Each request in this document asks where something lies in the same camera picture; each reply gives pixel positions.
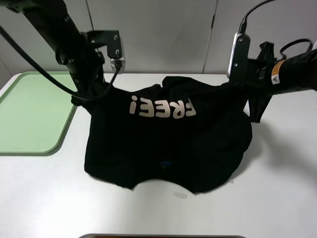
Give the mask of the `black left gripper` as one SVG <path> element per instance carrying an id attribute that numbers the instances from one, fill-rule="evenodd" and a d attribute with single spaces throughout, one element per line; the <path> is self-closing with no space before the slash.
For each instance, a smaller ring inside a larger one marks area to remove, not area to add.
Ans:
<path id="1" fill-rule="evenodd" d="M 109 92 L 104 83 L 105 58 L 97 49 L 109 46 L 109 32 L 67 32 L 55 40 L 55 60 L 69 69 L 76 92 L 60 89 L 77 99 L 101 99 Z"/>

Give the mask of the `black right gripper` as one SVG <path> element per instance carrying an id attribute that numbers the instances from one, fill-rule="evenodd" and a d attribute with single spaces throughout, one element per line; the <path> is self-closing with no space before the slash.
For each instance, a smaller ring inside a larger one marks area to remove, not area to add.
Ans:
<path id="1" fill-rule="evenodd" d="M 265 88 L 265 71 L 274 60 L 274 44 L 263 42 L 260 44 L 260 53 L 256 59 L 248 59 L 246 76 L 240 81 L 229 81 L 233 85 L 243 86 L 247 89 Z"/>

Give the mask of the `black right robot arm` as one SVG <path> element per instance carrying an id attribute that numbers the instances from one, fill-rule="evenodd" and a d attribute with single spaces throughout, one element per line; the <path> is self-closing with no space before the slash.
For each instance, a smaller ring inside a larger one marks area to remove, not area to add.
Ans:
<path id="1" fill-rule="evenodd" d="M 307 50 L 288 58 L 286 49 L 299 43 L 308 43 Z M 235 85 L 242 86 L 252 96 L 273 96 L 317 89 L 317 50 L 309 39 L 299 39 L 280 49 L 281 59 L 274 56 L 274 44 L 263 42 L 256 59 L 242 57 L 234 67 L 235 75 L 228 75 Z"/>

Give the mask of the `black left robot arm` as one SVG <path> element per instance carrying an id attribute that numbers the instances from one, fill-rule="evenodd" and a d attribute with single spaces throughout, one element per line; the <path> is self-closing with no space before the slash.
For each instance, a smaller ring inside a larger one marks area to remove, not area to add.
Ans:
<path id="1" fill-rule="evenodd" d="M 117 30 L 80 32 L 62 0 L 2 0 L 0 5 L 27 18 L 54 51 L 57 63 L 69 69 L 77 91 L 70 90 L 50 76 L 1 28 L 0 34 L 42 76 L 82 101 L 106 96 L 112 84 L 104 83 L 105 58 L 97 49 L 106 46 L 107 56 L 119 59 L 122 51 Z"/>

